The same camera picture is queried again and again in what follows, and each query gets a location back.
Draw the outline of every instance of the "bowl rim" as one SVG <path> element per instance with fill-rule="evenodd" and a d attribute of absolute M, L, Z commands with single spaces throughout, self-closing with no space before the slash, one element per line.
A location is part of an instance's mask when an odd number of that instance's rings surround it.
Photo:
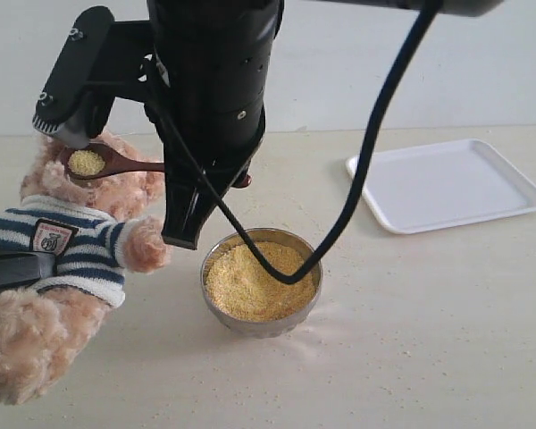
<path fill-rule="evenodd" d="M 307 248 L 309 248 L 312 253 L 314 253 L 314 248 L 312 247 L 312 245 L 310 243 L 308 243 L 302 237 L 300 237 L 300 236 L 298 236 L 295 233 L 290 232 L 290 231 L 286 231 L 286 230 L 283 230 L 283 229 L 280 229 L 280 228 L 262 228 L 262 227 L 249 228 L 249 229 L 246 229 L 245 231 L 247 233 L 248 232 L 254 232 L 254 231 L 283 232 L 285 234 L 288 234 L 293 239 L 300 241 Z M 208 259 L 210 258 L 210 256 L 222 245 L 222 243 L 224 243 L 225 241 L 230 240 L 230 239 L 232 239 L 234 237 L 237 237 L 237 236 L 240 236 L 240 234 L 238 232 L 234 232 L 234 233 L 232 233 L 230 235 L 227 235 L 223 239 L 219 240 L 206 253 L 206 256 L 205 256 L 205 258 L 203 260 L 203 263 L 201 264 L 201 268 L 200 268 L 201 291 L 203 292 L 203 295 L 205 297 L 206 303 L 208 305 L 212 306 L 216 311 L 218 311 L 219 313 L 223 314 L 225 317 L 228 317 L 229 319 L 231 319 L 231 320 L 233 320 L 235 322 L 238 322 L 240 324 L 249 324 L 249 325 L 266 325 L 266 324 L 275 324 L 275 323 L 282 324 L 282 323 L 285 323 L 287 320 L 291 319 L 292 317 L 294 317 L 295 315 L 297 315 L 298 313 L 304 311 L 306 308 L 310 307 L 320 297 L 320 294 L 322 292 L 322 277 L 323 277 L 322 260 L 319 260 L 318 263 L 314 266 L 314 268 L 312 268 L 312 270 L 317 268 L 317 270 L 320 272 L 320 276 L 319 276 L 320 280 L 315 284 L 315 294 L 306 303 L 305 306 L 301 307 L 298 311 L 295 311 L 291 315 L 287 315 L 286 317 L 282 317 L 282 319 L 268 320 L 268 321 L 265 321 L 265 322 L 257 322 L 257 321 L 249 321 L 249 320 L 238 319 L 238 318 L 234 317 L 233 315 L 229 315 L 228 313 L 226 313 L 226 312 L 222 311 L 221 309 L 219 309 L 218 306 L 216 306 L 213 303 L 213 301 L 210 299 L 210 296 L 208 295 L 208 292 L 206 290 L 205 266 L 206 266 L 206 263 L 208 262 Z"/>

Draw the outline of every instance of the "metal bowl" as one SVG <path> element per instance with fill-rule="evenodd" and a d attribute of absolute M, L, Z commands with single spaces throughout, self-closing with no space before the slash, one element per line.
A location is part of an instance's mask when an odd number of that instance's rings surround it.
<path fill-rule="evenodd" d="M 270 228 L 256 228 L 247 230 L 248 235 L 254 242 L 271 241 L 295 249 L 304 259 L 307 259 L 314 250 L 312 247 L 290 232 L 270 229 Z M 236 319 L 231 315 L 227 315 L 221 311 L 210 299 L 206 290 L 206 278 L 216 260 L 224 255 L 226 252 L 235 248 L 238 245 L 244 244 L 244 240 L 235 233 L 226 237 L 219 243 L 217 243 L 213 249 L 208 253 L 203 262 L 200 278 L 201 288 L 205 297 L 205 302 L 208 308 L 213 312 L 216 318 L 234 332 L 241 335 L 252 338 L 273 338 L 282 335 L 283 333 L 293 330 L 296 326 L 304 322 L 314 308 L 315 303 L 320 298 L 322 292 L 322 263 L 318 263 L 312 270 L 312 278 L 314 279 L 315 294 L 314 297 L 307 303 L 307 305 L 299 309 L 296 313 L 284 317 L 282 319 L 273 320 L 270 322 L 248 322 L 240 319 Z"/>

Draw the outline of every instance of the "navy and white striped sweater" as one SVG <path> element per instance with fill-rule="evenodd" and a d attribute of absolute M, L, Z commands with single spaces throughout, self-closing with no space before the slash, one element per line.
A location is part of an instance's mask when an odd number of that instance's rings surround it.
<path fill-rule="evenodd" d="M 117 222 L 100 210 L 56 198 L 31 196 L 0 213 L 0 250 L 57 255 L 57 276 L 31 286 L 68 285 L 119 307 L 125 300 L 122 247 L 138 220 Z"/>

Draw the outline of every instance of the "white wall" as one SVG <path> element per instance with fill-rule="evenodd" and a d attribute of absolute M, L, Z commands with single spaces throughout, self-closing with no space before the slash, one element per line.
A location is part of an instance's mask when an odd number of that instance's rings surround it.
<path fill-rule="evenodd" d="M 145 0 L 97 0 L 118 20 Z M 33 105 L 77 15 L 95 0 L 0 0 L 0 134 L 28 134 Z M 288 0 L 267 87 L 269 130 L 361 129 L 415 13 Z M 478 20 L 440 16 L 385 127 L 536 123 L 536 0 L 507 0 Z M 152 132 L 118 103 L 115 132 Z"/>

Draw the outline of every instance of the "white plastic tray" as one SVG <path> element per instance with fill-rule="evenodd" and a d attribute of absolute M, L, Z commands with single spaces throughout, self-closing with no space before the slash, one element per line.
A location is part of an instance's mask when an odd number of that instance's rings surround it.
<path fill-rule="evenodd" d="M 347 161 L 352 179 L 357 159 Z M 536 185 L 478 139 L 376 152 L 363 196 L 396 234 L 536 212 Z"/>

